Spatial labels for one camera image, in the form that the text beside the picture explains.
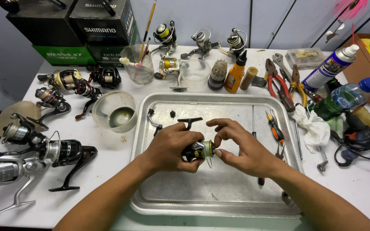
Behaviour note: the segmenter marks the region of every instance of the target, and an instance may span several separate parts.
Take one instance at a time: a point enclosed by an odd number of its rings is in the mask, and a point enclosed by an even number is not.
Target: plastic cup
[[[184,84],[191,90],[199,90],[208,82],[210,65],[200,59],[191,59],[183,62],[179,67],[179,73]]]
[[[136,100],[126,91],[111,91],[92,107],[94,122],[105,129],[126,132],[136,124]]]
[[[138,63],[141,46],[142,44],[126,46],[121,51],[121,58],[128,58],[131,63]],[[124,65],[124,67],[134,83],[138,85],[146,85],[154,79],[154,65],[152,64],[151,53],[148,52],[148,55],[145,55],[143,60],[139,63],[144,67],[136,67],[133,65]]]

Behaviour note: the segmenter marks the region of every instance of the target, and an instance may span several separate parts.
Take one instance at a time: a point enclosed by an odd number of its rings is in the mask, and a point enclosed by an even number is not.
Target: blue bottle cap
[[[362,79],[358,85],[362,91],[370,93],[370,77]]]

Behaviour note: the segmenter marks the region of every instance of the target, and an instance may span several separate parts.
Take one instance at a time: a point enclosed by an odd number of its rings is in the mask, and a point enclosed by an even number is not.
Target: cloth rag
[[[306,116],[305,108],[301,105],[296,106],[296,110],[290,113],[299,126],[306,128],[307,133],[303,138],[306,148],[311,153],[319,151],[317,146],[324,146],[328,143],[331,136],[331,129],[322,118],[320,118],[314,111],[311,111],[309,119]]]

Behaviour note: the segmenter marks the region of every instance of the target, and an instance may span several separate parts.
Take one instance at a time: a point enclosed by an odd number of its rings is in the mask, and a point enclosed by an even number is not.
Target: hand
[[[235,156],[223,149],[216,149],[215,154],[227,165],[237,168],[250,176],[273,176],[277,166],[285,164],[270,153],[252,133],[246,131],[238,122],[231,119],[213,119],[206,122],[208,127],[218,126],[214,142],[215,147],[221,145],[222,140],[232,139],[239,145],[239,156]]]
[[[152,172],[185,171],[195,173],[204,160],[191,163],[183,160],[181,152],[195,141],[203,140],[200,132],[184,131],[185,124],[177,123],[161,129],[141,157]]]

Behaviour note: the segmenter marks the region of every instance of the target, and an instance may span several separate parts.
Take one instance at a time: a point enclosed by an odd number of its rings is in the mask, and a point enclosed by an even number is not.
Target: metal tray
[[[301,171],[295,137],[283,105],[267,95],[195,94],[157,92],[144,98],[138,111],[138,122],[132,147],[131,161],[149,146],[155,127],[147,120],[148,109],[156,104],[152,119],[164,127],[177,123],[177,119],[202,117],[203,121],[192,124],[192,131],[204,134],[205,139],[215,137],[213,127],[206,121],[213,118],[231,118],[246,130],[254,126],[258,140],[272,153],[278,143],[268,124],[265,110],[275,111],[279,127],[285,135],[286,162]],[[169,112],[174,110],[176,117]],[[223,141],[220,148],[239,153],[231,140]],[[282,189],[266,179],[258,185],[256,177],[248,176],[222,162],[214,155],[213,168],[205,161],[194,174],[185,172],[160,172],[147,179],[130,201],[131,208],[145,215],[202,215],[252,218],[301,217],[301,210],[288,197],[282,198]]]

